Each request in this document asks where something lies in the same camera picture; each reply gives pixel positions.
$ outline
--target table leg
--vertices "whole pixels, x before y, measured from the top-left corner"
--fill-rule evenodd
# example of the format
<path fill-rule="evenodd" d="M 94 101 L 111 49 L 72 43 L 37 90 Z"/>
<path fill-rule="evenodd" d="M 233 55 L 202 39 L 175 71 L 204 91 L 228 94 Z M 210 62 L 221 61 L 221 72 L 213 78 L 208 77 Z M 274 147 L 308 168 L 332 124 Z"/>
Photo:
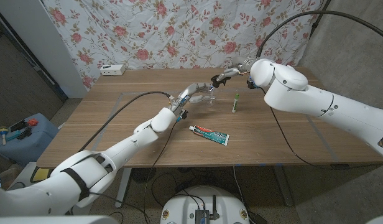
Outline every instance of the table leg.
<path fill-rule="evenodd" d="M 122 169 L 123 169 L 123 172 L 121 177 L 121 183 L 119 184 L 118 193 L 117 193 L 117 200 L 120 200 L 120 201 L 123 201 L 125 198 L 125 193 L 127 192 L 132 168 L 122 168 Z M 115 206 L 116 208 L 121 208 L 123 204 L 116 202 Z"/>
<path fill-rule="evenodd" d="M 281 194 L 283 195 L 284 204 L 288 207 L 291 207 L 293 205 L 293 200 L 284 169 L 282 166 L 273 166 L 273 171 L 277 179 L 277 184 L 280 187 Z"/>

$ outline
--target robotic arm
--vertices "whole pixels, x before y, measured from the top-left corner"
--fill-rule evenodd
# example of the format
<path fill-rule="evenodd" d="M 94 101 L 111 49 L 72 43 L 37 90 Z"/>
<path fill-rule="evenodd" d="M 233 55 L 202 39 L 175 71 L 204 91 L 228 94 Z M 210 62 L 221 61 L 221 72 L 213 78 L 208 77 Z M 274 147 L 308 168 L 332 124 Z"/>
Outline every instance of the robotic arm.
<path fill-rule="evenodd" d="M 232 74 L 216 76 L 214 83 L 225 78 L 250 73 L 249 88 L 269 86 L 265 102 L 280 111 L 315 116 L 347 131 L 383 156 L 383 110 L 308 85 L 307 78 L 289 65 L 267 59 L 233 59 Z"/>
<path fill-rule="evenodd" d="M 0 217 L 63 215 L 74 205 L 85 207 L 97 199 L 113 182 L 117 171 L 139 150 L 158 139 L 171 123 L 187 117 L 183 106 L 192 100 L 197 103 L 211 100 L 211 96 L 193 94 L 212 93 L 209 83 L 190 85 L 170 105 L 162 108 L 152 119 L 142 123 L 132 136 L 102 152 L 81 151 L 63 161 L 51 176 L 23 189 L 3 191 L 0 189 Z"/>

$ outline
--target gray wall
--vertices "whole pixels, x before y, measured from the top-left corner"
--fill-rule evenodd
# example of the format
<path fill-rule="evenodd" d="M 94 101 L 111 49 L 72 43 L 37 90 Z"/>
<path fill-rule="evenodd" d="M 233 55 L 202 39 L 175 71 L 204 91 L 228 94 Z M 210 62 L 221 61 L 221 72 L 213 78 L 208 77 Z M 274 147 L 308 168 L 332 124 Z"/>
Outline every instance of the gray wall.
<path fill-rule="evenodd" d="M 39 0 L 0 0 L 0 12 L 69 98 L 87 90 L 70 54 Z"/>
<path fill-rule="evenodd" d="M 328 9 L 383 30 L 383 1 L 332 0 Z M 383 37 L 352 20 L 324 15 L 298 65 L 329 91 L 383 109 Z"/>

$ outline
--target pink rose pattern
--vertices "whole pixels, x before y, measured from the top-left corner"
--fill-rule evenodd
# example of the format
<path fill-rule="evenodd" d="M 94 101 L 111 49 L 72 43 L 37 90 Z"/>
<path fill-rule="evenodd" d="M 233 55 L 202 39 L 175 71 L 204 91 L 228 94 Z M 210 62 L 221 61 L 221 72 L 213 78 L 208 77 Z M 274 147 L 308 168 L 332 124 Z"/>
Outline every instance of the pink rose pattern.
<path fill-rule="evenodd" d="M 219 0 L 44 0 L 87 89 L 108 63 L 127 69 L 206 68 L 225 67 L 239 55 L 254 57 L 277 25 L 322 2 L 246 0 L 229 12 L 234 5 Z M 296 65 L 316 17 L 299 17 L 278 30 L 261 57 Z"/>
<path fill-rule="evenodd" d="M 139 49 L 136 52 L 136 57 L 139 60 L 147 60 L 149 58 L 149 52 L 146 49 Z"/>

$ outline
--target toothpaste tube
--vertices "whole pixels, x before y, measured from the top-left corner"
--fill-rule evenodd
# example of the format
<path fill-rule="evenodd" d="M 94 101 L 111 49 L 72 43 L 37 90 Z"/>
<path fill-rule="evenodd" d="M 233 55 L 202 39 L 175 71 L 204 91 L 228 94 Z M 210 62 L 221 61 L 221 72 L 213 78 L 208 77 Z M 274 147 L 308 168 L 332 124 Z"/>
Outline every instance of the toothpaste tube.
<path fill-rule="evenodd" d="M 199 136 L 204 137 L 206 139 L 220 143 L 224 146 L 228 145 L 228 141 L 229 141 L 229 135 L 228 134 L 220 133 L 217 131 L 212 131 L 209 129 L 202 128 L 200 126 L 190 126 L 189 129 L 192 130 L 193 133 L 195 133 L 196 135 L 199 135 Z"/>

